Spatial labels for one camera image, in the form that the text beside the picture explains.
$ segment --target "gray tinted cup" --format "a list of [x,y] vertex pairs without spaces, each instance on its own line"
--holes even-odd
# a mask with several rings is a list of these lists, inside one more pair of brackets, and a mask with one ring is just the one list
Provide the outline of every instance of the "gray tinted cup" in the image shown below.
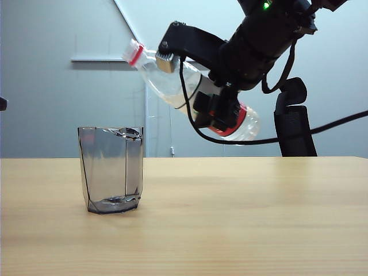
[[89,212],[138,207],[143,181],[143,128],[78,128],[83,196]]

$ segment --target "chair backrest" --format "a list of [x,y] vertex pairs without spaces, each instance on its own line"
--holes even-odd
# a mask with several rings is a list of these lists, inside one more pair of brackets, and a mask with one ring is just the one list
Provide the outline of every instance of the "chair backrest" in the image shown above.
[[317,156],[306,107],[295,105],[306,100],[303,81],[288,79],[280,90],[274,120],[282,156]]
[[317,156],[305,106],[287,106],[274,119],[282,156]]

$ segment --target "plastic bottle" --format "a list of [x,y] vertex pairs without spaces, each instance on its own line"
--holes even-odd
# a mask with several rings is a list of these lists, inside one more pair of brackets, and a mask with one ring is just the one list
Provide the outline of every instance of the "plastic bottle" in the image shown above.
[[[187,114],[185,99],[183,95],[181,80],[179,76],[179,63],[173,73],[166,73],[158,68],[156,63],[156,51],[146,49],[134,39],[131,40],[123,54],[123,58],[141,73],[146,84],[165,102],[172,107]],[[220,91],[218,87],[201,75],[201,72],[189,64],[183,63],[183,76],[189,98],[190,105],[196,96],[196,92],[207,91],[209,94],[216,94]],[[234,128],[228,128],[225,132],[209,127],[224,140],[246,141],[253,140],[259,132],[259,117],[249,106],[240,103],[240,112],[237,124]],[[192,108],[191,115],[196,119],[196,111]]]

